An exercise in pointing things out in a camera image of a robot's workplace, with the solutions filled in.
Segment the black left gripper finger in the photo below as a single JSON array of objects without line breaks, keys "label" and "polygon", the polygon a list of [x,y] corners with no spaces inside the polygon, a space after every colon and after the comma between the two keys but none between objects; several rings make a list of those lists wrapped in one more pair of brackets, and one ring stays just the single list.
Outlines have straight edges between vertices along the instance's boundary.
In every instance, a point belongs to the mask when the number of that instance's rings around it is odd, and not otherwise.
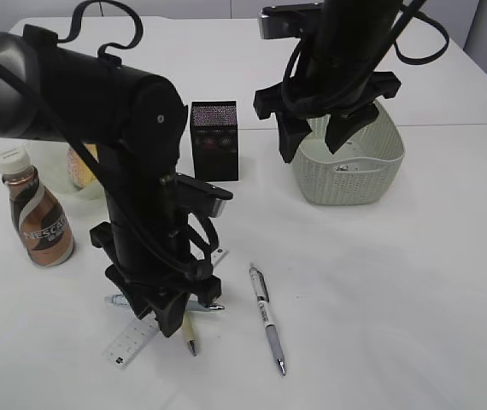
[{"label": "black left gripper finger", "polygon": [[188,300],[188,294],[176,294],[152,304],[155,319],[164,337],[171,337],[182,326]]},{"label": "black left gripper finger", "polygon": [[153,312],[149,290],[129,290],[124,291],[123,295],[138,319],[143,319]]}]

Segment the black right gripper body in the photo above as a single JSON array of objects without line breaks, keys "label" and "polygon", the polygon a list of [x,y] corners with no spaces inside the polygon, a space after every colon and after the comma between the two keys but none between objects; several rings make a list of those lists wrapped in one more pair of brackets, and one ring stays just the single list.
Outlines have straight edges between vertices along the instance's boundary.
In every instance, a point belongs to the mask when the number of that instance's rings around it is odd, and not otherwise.
[{"label": "black right gripper body", "polygon": [[313,118],[331,112],[351,116],[378,97],[391,99],[401,88],[401,80],[391,71],[374,71],[360,67],[341,72],[327,70],[309,73],[304,63],[294,61],[286,66],[282,80],[255,92],[253,108],[261,120],[272,114],[292,114],[297,118]]}]

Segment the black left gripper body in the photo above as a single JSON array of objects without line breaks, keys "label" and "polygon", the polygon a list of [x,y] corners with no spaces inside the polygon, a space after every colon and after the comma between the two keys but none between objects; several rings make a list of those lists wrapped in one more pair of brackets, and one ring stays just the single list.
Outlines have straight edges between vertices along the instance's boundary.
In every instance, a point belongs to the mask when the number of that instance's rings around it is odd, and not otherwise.
[{"label": "black left gripper body", "polygon": [[176,179],[115,180],[104,188],[109,221],[91,229],[91,243],[111,260],[105,275],[122,294],[149,290],[151,305],[188,294],[204,307],[220,297],[214,218],[176,203]]}]

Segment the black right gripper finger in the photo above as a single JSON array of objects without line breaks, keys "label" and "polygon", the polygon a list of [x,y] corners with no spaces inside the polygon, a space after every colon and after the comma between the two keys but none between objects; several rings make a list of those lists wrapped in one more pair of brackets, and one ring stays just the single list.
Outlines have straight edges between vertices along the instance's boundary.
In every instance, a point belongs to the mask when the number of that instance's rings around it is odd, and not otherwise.
[{"label": "black right gripper finger", "polygon": [[279,153],[285,163],[291,163],[302,140],[312,132],[309,123],[291,113],[276,113],[279,130]]},{"label": "black right gripper finger", "polygon": [[335,154],[354,134],[373,123],[378,116],[379,110],[374,102],[351,114],[331,113],[324,138],[329,151]]}]

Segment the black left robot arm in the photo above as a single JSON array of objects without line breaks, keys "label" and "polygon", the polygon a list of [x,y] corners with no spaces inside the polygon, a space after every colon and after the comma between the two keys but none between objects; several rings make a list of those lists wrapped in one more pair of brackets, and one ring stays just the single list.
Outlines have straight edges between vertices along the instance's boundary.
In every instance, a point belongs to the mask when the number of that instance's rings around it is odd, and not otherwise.
[{"label": "black left robot arm", "polygon": [[187,302],[221,294],[213,218],[232,193],[177,171],[189,109],[172,82],[100,50],[62,48],[49,30],[0,32],[0,138],[66,142],[103,187],[109,220],[91,243],[139,318],[172,336]]}]

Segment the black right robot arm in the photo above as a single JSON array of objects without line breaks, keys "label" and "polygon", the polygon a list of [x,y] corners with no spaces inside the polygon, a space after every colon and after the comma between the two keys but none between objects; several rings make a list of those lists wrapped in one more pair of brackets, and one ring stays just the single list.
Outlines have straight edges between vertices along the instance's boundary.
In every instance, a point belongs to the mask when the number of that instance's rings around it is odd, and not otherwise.
[{"label": "black right robot arm", "polygon": [[259,119],[274,116],[279,153],[293,161],[312,129],[312,119],[326,117],[324,136],[337,152],[379,116],[374,101],[392,98],[400,81],[377,72],[390,47],[390,30],[399,1],[324,1],[265,7],[258,18],[263,39],[298,38],[280,83],[255,93]]}]

